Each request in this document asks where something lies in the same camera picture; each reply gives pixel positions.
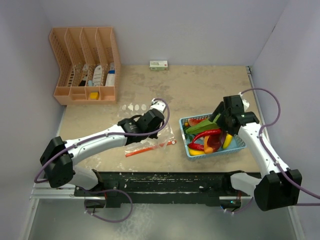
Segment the white wall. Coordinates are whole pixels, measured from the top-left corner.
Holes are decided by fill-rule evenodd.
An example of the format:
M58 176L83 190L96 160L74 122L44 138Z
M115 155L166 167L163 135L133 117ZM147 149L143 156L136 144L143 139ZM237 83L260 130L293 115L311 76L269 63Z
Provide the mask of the white wall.
M320 1L291 0L253 66L256 87L278 96L281 117L268 129L271 142L292 169L302 173L302 185L320 194ZM266 122L277 106L258 94ZM300 193L299 202L320 202ZM320 207L298 207L307 239L319 239Z
M123 64L252 65L288 0L41 0L54 27L113 26Z
M39 1L0 4L0 239L16 240L63 108L52 97L59 69Z

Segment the yellow object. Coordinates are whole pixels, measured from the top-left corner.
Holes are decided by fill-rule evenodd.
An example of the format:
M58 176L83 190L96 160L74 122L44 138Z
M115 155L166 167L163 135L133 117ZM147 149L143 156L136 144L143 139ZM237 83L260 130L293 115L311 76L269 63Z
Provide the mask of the yellow object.
M98 100L99 99L99 92L91 92L90 93L90 99Z
M204 137L204 153L205 154L212 154L214 152L214 149L210 146L208 146L208 140L210 136L205 136Z
M198 155L203 155L203 154L205 154L204 151L194 150L194 149L191 149L191 148L189 148L189 147L188 147L188 150L189 150L189 154L190 154L191 156L198 156Z
M229 133L226 134L226 137L225 137L225 140L224 140L224 143L222 145L222 148L223 149L226 149L227 147L229 147L230 143L232 141L232 135L230 135Z

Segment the blue basket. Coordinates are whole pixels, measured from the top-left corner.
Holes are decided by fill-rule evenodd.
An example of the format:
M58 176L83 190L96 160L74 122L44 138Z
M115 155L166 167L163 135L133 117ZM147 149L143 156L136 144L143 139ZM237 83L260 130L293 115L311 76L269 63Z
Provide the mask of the blue basket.
M184 126L185 122L188 121L188 119L206 119L206 118L210 117L210 115L211 115L211 113L210 114L204 114L204 115L197 115L197 116L189 116L189 117L180 118L180 120L179 120L180 130L181 130L181 134L182 134L182 139L183 139L183 143L184 143L185 152L186 152L186 155L188 156L189 160L191 160L191 161L194 161L196 159L203 159L203 158L207 158L207 157L214 157L214 156L224 155L224 154L237 153L241 149L246 148L245 142L240 137L235 135L232 138L232 141L231 141L231 143L230 143L230 145L228 146L227 149L222 149L222 147L220 147L218 151L216 151L214 153L211 153L211 154L203 154L203 155L191 156L189 154L189 150L188 150L188 144L191 141L189 139L186 139L186 135L185 135L183 126Z

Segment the wooden tabletop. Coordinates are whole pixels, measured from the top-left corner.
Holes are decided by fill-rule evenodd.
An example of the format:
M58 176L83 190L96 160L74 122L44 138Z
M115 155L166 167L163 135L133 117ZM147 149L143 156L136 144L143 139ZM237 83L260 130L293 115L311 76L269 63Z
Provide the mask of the wooden tabletop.
M224 96L236 95L251 87L244 66L169 66L168 71L150 71L147 65L122 66L117 105L69 105L62 119L60 136L76 139L116 124L121 105L150 104L164 98L170 107L169 123L177 140L165 149L154 149L125 157L125 148L113 148L89 157L80 166L98 171L126 172L259 172L249 149L238 153L189 161L179 119L212 113ZM248 111L259 113L252 92L244 95Z

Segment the red pepper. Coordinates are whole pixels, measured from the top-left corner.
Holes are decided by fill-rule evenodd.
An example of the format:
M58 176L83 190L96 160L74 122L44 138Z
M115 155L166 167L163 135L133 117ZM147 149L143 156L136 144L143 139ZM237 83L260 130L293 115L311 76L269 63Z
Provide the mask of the red pepper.
M199 133L198 135L196 135L194 137L194 139L192 139L192 144L199 138L205 137L205 136L210 136L210 135L219 135L221 134L221 129L211 129L211 130L207 130L207 131L203 131L201 133Z
M204 150L204 146L198 143L189 143L188 147L194 150L199 150L199 151L203 151Z

